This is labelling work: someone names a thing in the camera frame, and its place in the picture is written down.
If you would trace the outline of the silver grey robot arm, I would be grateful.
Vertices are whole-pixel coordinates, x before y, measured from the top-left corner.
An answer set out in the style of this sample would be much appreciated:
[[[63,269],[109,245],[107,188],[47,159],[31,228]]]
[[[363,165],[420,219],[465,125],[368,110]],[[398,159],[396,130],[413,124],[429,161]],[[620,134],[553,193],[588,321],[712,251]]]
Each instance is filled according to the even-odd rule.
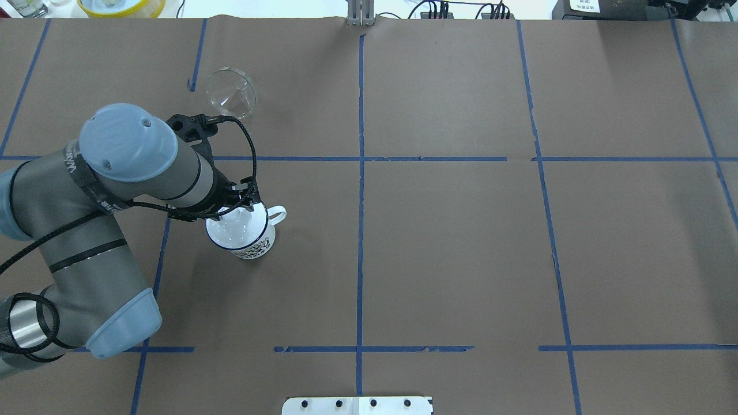
[[[255,175],[229,181],[208,138],[234,116],[161,120],[131,103],[95,111],[55,153],[2,173],[2,234],[40,250],[53,283],[2,300],[2,378],[80,347],[116,356],[161,326],[155,293],[116,220],[129,208],[180,221],[219,220],[258,200]]]

